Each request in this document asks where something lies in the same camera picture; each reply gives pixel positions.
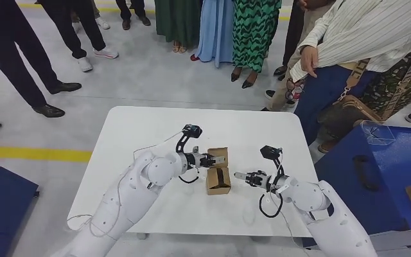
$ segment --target white table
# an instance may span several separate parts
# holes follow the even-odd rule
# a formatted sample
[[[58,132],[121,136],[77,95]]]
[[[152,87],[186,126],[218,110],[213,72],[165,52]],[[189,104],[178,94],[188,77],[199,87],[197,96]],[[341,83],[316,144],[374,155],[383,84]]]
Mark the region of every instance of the white table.
[[[208,196],[205,168],[200,169],[200,179],[193,184],[174,179],[144,218],[128,232],[290,236],[281,215],[269,219],[260,213],[258,201],[265,191],[251,188],[234,177],[236,171],[275,172],[274,163],[263,159],[259,152],[261,147],[270,145],[283,148],[287,175],[318,182],[299,119],[286,112],[115,107],[101,130],[68,217],[93,214],[112,181],[132,163],[135,149],[163,142],[189,123],[199,125],[203,134],[199,139],[188,141],[186,152],[191,152],[195,145],[200,152],[228,147],[231,191],[228,195]],[[153,152],[174,151],[179,138],[180,135],[174,137]],[[184,177],[191,179],[195,175],[192,170]],[[267,213],[275,212],[268,198],[263,206]],[[291,204],[284,204],[283,213],[293,236],[311,236]],[[316,217],[326,217],[326,213]],[[72,219],[68,225],[78,229],[85,219]]]

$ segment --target bag strap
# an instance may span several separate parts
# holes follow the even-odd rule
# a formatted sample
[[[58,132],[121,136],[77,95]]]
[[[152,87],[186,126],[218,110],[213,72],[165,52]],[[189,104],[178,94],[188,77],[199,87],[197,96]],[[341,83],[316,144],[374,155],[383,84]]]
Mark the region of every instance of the bag strap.
[[[344,88],[344,92],[334,104],[341,102],[341,100],[343,100],[347,96],[347,93],[358,84],[369,62],[370,59],[365,59],[357,62],[357,65],[353,69],[353,72],[347,79],[347,85]]]
[[[385,109],[383,113],[383,120],[387,120],[392,112],[394,111],[394,108],[396,107],[399,99],[401,98],[401,95],[404,93],[405,87],[411,82],[411,67],[408,69],[407,73],[405,74],[404,78],[402,81],[398,82],[397,90],[392,96],[390,102],[387,105],[387,108]]]

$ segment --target black and green zigzag dress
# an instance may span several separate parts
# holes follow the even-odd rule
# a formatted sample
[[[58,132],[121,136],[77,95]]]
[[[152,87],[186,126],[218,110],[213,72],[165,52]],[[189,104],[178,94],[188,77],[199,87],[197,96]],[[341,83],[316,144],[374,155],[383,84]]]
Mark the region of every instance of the black and green zigzag dress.
[[[281,0],[234,0],[233,62],[260,73],[277,30]]]

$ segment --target black trousers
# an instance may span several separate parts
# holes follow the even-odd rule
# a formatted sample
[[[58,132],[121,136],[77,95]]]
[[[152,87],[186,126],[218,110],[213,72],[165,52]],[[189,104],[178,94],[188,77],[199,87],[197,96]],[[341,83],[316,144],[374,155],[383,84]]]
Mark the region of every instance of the black trousers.
[[[283,65],[287,66],[288,61],[297,49],[301,38],[302,28],[304,27],[304,11],[297,5],[298,0],[294,0],[293,8],[288,25],[287,38],[285,41],[285,51]]]
[[[87,56],[82,49],[73,26],[71,26],[71,10],[80,18],[84,31],[89,37],[93,48],[97,51],[105,48],[103,36],[94,19],[94,10],[90,1],[86,0],[41,0],[46,13],[56,24],[66,46],[71,50],[72,56],[80,59]]]
[[[0,22],[4,26],[0,36],[0,70],[29,105],[44,106],[47,104],[46,99],[27,71],[15,43],[19,45],[48,90],[53,89],[60,82],[51,68],[50,60],[40,40],[15,0],[1,0],[1,2]]]
[[[131,19],[131,12],[127,7],[126,0],[116,0],[117,6],[120,9],[120,16],[123,20]],[[134,6],[134,12],[138,17],[144,17],[146,11],[144,10],[144,0],[131,0]]]

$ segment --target blue jeans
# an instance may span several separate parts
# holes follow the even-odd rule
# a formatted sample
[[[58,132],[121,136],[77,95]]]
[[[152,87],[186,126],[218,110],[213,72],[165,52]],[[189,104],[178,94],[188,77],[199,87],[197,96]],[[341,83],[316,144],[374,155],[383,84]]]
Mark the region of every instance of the blue jeans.
[[[344,91],[351,70],[341,66],[323,67],[315,70],[317,78],[308,76],[304,92],[294,112],[300,119],[307,145],[317,138],[321,124],[317,122],[319,113],[331,106]],[[358,84],[348,94],[361,96],[368,83],[376,76],[373,71],[366,71]]]

